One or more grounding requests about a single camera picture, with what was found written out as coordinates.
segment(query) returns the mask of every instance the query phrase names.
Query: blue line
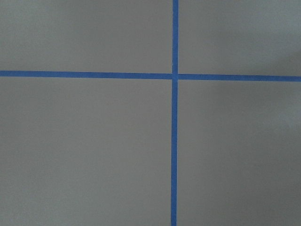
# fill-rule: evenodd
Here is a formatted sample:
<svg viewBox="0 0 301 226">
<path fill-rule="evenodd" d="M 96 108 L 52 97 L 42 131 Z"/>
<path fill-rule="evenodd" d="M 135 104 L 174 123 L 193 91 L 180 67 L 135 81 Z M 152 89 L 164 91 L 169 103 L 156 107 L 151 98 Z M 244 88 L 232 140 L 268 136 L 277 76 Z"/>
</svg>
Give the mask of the blue line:
<svg viewBox="0 0 301 226">
<path fill-rule="evenodd" d="M 301 81 L 301 76 L 179 74 L 179 79 L 180 80 L 219 80 L 219 81 Z"/>
<path fill-rule="evenodd" d="M 173 0 L 173 74 L 178 74 L 179 2 Z"/>
<path fill-rule="evenodd" d="M 103 79 L 172 79 L 164 73 L 111 73 L 111 72 L 31 72 L 0 71 L 0 77 L 46 77 L 46 78 L 103 78 Z"/>
<path fill-rule="evenodd" d="M 171 114 L 171 225 L 177 222 L 177 133 L 178 133 L 178 79 L 172 83 Z"/>
<path fill-rule="evenodd" d="M 178 37 L 179 2 L 173 0 L 173 81 L 171 121 L 171 226 L 177 225 L 177 136 L 178 136 Z"/>
</svg>

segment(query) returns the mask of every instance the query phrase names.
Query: gray wall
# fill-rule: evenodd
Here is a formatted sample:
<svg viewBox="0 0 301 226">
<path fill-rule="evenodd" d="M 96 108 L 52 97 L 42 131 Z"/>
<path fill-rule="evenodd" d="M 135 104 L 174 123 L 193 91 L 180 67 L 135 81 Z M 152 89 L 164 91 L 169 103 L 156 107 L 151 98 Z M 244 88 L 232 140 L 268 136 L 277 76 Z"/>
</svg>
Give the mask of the gray wall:
<svg viewBox="0 0 301 226">
<path fill-rule="evenodd" d="M 179 73 L 301 76 L 298 0 L 180 0 Z M 170 73 L 171 0 L 0 0 L 0 70 Z M 301 83 L 179 81 L 178 226 L 299 226 Z M 1 226 L 170 224 L 171 81 L 0 78 Z"/>
</svg>

